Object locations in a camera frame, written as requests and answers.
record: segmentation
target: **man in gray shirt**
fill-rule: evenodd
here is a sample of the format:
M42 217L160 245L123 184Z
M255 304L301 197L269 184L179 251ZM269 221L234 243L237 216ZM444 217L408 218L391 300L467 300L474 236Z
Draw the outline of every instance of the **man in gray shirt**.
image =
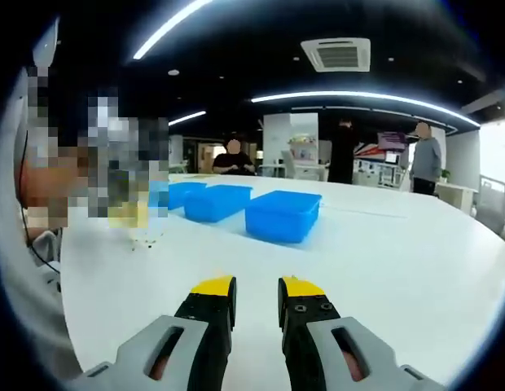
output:
M425 122L415 128L420 140L415 146L414 163L410 171L414 193L433 196L435 184L441 176L441 147L432 137L432 129Z

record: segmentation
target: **blurred person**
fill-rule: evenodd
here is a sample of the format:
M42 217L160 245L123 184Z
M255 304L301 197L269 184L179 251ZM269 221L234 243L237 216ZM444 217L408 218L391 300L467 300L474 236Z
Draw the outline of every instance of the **blurred person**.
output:
M47 229L67 225L68 194L86 179L89 161L87 150L79 146L76 132L84 124L76 117L70 116L66 125L58 124L58 146L55 147L49 143L53 138L49 124L29 131L29 107L31 110L46 106L41 101L34 102L33 97L45 94L51 87L47 89L46 83L56 48L57 27L58 20L43 34L33 48L33 56L24 63L0 125L0 271L11 310L20 330L32 344L38 363L57 379L68 380L80 375L81 368L64 320L60 292L47 284L39 270L49 266L38 266L35 253L26 246ZM62 85L60 89L55 99L48 97L49 117L55 104L59 108L71 108L73 102L79 106L77 96L68 86ZM63 90L68 94L66 99L60 96ZM35 135L39 130L47 130L48 135L36 137L37 153L33 153L35 148L29 147L29 141L34 140L30 140L29 134ZM42 159L39 147L47 152ZM20 216L15 215L16 211L31 208L46 210L45 226L26 229Z
M225 143L226 153L221 153L213 162L213 172L225 175L254 175L254 164L241 151L241 143L231 138Z
M332 155L328 181L352 184L354 175L354 148L359 144L359 132L352 121L341 120L339 129L332 134Z
M415 145L414 162L410 171L412 191L433 196L441 176L441 147L432 136L432 128L427 123L418 123L415 133L420 140Z

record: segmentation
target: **black ceiling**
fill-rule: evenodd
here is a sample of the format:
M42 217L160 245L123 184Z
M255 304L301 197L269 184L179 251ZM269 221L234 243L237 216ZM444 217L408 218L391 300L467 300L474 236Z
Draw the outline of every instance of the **black ceiling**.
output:
M483 27L490 22L483 9L463 2L214 0L166 34L141 60L132 60L147 38L190 2L120 2L116 7L84 2L62 16L55 67L73 69L77 80L91 86L116 86L112 93L119 96L120 116L173 120L205 110L206 116L177 124L171 132L207 136L239 131L256 137L264 114L301 106L377 108L474 130L460 119L408 103L338 97L257 104L248 100L306 90L356 90L458 111L505 85L497 70L503 71L505 54L488 44L497 38L494 27ZM325 37L370 38L371 71L315 72L300 42ZM180 74L169 76L171 69ZM504 115L504 109L501 103L470 117L488 121ZM367 130L409 131L416 121L381 112L319 111L323 124L348 116Z

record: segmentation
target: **air conditioning vent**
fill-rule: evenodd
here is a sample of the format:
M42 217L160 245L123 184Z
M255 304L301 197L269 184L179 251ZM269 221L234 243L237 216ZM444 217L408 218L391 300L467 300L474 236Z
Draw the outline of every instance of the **air conditioning vent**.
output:
M316 72L370 72L370 39L318 39L301 47Z

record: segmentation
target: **white table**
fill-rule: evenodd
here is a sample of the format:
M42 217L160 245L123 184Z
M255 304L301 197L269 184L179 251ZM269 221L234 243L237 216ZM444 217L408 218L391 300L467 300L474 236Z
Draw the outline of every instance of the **white table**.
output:
M183 173L187 172L187 164L186 163L173 163L169 164L169 170L180 170Z
M472 211L473 195L478 191L469 187L454 185L453 183L438 182L436 186L439 198L455 206L466 214Z
M265 164L265 165L259 165L258 168L260 169L273 169L274 170L274 176L279 177L279 174L276 175L276 172L280 171L281 169L285 169L284 164ZM322 182L327 181L327 171L328 171L328 165L295 165L296 170L315 170L318 172L319 180Z
M238 280L224 390L290 389L277 324L282 275L316 283L340 315L390 344L398 364L444 384L480 348L502 307L505 243L435 197L280 178L196 180L250 185L253 196L316 192L323 195L320 218L303 244L289 247L247 237L240 215L210 226L180 210L150 221L148 233L163 236L148 248L71 210L61 283L84 370L113 362L121 343L159 315L174 314L199 281L224 274Z

